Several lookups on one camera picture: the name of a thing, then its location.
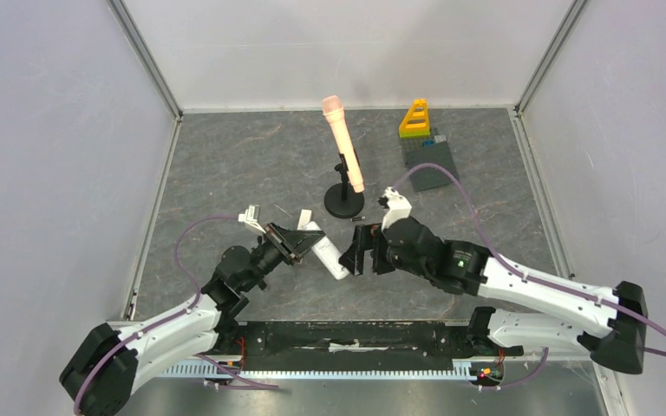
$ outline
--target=round black base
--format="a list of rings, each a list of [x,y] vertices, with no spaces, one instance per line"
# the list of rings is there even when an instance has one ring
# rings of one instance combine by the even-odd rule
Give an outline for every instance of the round black base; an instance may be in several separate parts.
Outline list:
[[[341,200],[343,184],[335,184],[325,193],[323,204],[330,215],[336,218],[353,218],[363,209],[363,193],[355,193],[353,186],[346,184],[348,197]]]

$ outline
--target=black stand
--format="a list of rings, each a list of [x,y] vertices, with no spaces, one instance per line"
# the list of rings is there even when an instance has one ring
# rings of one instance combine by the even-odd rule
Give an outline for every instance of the black stand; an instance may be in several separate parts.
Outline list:
[[[353,218],[363,209],[363,193],[354,192],[349,183],[346,159],[341,155],[341,163],[336,165],[341,174],[341,183],[335,184],[325,193],[323,204],[330,215],[336,218]]]

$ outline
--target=yellow plastic piece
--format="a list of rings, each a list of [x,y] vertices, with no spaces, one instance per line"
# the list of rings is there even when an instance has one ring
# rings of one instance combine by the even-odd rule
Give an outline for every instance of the yellow plastic piece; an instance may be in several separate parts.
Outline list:
[[[412,101],[412,107],[407,111],[400,124],[400,137],[420,137],[430,135],[430,116],[428,115],[428,102],[424,98]]]

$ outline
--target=white wall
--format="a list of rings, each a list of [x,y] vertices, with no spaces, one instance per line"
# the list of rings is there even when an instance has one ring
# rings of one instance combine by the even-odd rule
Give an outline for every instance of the white wall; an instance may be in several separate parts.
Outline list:
[[[666,326],[666,2],[590,2],[526,122],[578,278],[641,284]],[[633,414],[666,413],[666,359],[622,383]]]
[[[66,415],[116,316],[172,118],[102,0],[0,2],[0,415]]]
[[[126,0],[186,109],[513,104],[571,0]]]

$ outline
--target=microphone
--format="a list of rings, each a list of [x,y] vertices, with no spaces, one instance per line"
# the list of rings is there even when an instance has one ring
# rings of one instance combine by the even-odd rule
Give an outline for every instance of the microphone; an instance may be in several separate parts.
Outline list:
[[[354,192],[363,192],[361,167],[358,165],[354,145],[349,135],[349,128],[346,127],[343,104],[341,104],[341,99],[337,95],[332,95],[323,100],[323,115],[328,124],[330,124],[330,129],[333,130],[333,136],[336,138],[336,143],[338,144],[338,152],[346,162],[349,182],[354,188]]]

